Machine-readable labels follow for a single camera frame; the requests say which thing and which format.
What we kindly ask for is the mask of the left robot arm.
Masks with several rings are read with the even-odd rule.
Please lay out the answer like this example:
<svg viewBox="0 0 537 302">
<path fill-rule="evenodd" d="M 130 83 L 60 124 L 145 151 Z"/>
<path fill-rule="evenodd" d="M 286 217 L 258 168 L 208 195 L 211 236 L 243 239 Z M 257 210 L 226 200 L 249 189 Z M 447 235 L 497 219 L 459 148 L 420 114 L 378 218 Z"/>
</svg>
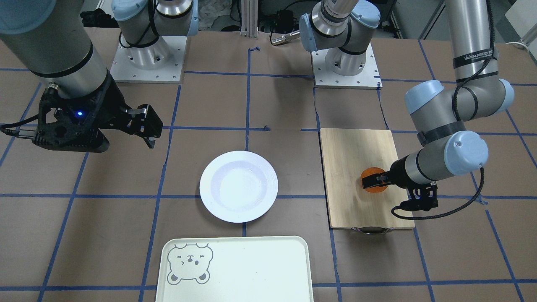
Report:
<svg viewBox="0 0 537 302">
<path fill-rule="evenodd" d="M 447 0 L 456 88 L 438 80 L 405 94 L 405 106 L 422 146 L 386 172 L 367 172 L 364 189 L 397 185 L 412 190 L 480 169 L 488 159 L 485 140 L 464 123 L 506 111 L 514 101 L 511 84 L 498 76 L 498 52 L 489 0 Z M 328 49 L 337 74 L 357 73 L 374 30 L 378 8 L 366 0 L 322 0 L 300 17 L 305 50 Z"/>
</svg>

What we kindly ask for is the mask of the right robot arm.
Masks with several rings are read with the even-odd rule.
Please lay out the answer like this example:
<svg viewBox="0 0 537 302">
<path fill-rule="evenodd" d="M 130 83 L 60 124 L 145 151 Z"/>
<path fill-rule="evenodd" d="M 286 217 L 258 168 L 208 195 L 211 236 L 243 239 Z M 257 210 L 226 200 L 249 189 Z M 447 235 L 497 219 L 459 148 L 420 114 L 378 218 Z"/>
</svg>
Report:
<svg viewBox="0 0 537 302">
<path fill-rule="evenodd" d="M 1 40 L 46 86 L 38 113 L 1 132 L 52 151 L 104 152 L 103 129 L 142 138 L 149 148 L 163 122 L 153 107 L 133 109 L 84 30 L 81 0 L 2 0 Z M 137 68 L 160 67 L 171 56 L 164 36 L 194 36 L 196 0 L 114 0 L 119 41 Z"/>
</svg>

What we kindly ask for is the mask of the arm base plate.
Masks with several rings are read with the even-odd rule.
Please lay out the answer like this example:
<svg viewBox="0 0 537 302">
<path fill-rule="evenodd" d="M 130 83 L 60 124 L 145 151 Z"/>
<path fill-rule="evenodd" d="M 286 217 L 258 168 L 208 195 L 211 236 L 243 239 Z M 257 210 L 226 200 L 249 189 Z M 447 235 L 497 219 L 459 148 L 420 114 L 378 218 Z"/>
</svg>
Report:
<svg viewBox="0 0 537 302">
<path fill-rule="evenodd" d="M 372 44 L 365 53 L 351 55 L 339 48 L 311 52 L 311 64 L 316 88 L 381 89 Z"/>
<path fill-rule="evenodd" d="M 180 84 L 187 42 L 185 36 L 160 36 L 149 47 L 127 48 L 121 37 L 110 73 L 117 83 Z"/>
</svg>

